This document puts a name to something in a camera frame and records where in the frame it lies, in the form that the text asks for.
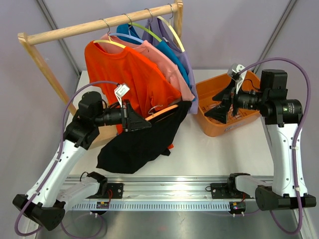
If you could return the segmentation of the orange clothes hanger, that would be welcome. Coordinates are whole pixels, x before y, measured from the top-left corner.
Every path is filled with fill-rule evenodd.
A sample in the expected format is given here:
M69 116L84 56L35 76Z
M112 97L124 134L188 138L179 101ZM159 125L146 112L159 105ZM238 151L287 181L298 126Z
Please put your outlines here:
M174 105L171 105L165 109L162 109L160 111L157 111L155 113L151 113L150 116L146 117L145 120L146 121L150 121L156 117L159 117L159 116L163 116L164 114L166 113L172 113L174 109L178 108L178 105L177 104L174 104Z

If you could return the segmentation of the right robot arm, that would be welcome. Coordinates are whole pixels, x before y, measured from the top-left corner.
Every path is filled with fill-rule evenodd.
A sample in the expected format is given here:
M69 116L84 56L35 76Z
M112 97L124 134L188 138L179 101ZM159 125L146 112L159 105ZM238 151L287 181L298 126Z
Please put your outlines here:
M242 90L244 77L238 70L230 69L227 75L231 78L229 85L213 97L219 105L204 115L227 123L230 109L234 116L239 109L257 110L264 118L274 152L272 184L247 173L233 173L227 180L227 194L231 197L249 195L262 211L315 207L317 200L308 193L298 151L303 108L300 101L287 99L288 74L276 69L262 71L259 91Z

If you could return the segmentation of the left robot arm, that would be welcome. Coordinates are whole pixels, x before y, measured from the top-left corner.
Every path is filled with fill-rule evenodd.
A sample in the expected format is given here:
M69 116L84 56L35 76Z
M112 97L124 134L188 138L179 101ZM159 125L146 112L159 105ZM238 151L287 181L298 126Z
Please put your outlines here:
M75 164L99 136L99 127L121 125L125 132L151 127L136 113L128 100L120 108L104 108L98 92L86 92L71 123L62 130L62 141L56 155L26 194L17 194L13 204L21 216L51 231L73 206L94 196L103 198L108 192L108 179L91 172L85 179L61 192L61 187Z

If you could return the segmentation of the black t shirt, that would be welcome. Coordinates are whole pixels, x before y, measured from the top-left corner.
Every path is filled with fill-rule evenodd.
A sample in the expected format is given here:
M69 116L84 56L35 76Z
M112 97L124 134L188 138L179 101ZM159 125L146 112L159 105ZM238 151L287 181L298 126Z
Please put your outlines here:
M151 127L119 134L102 147L96 167L111 173L133 174L158 156L169 156L168 147L190 107L190 101L180 101L171 114L150 120Z

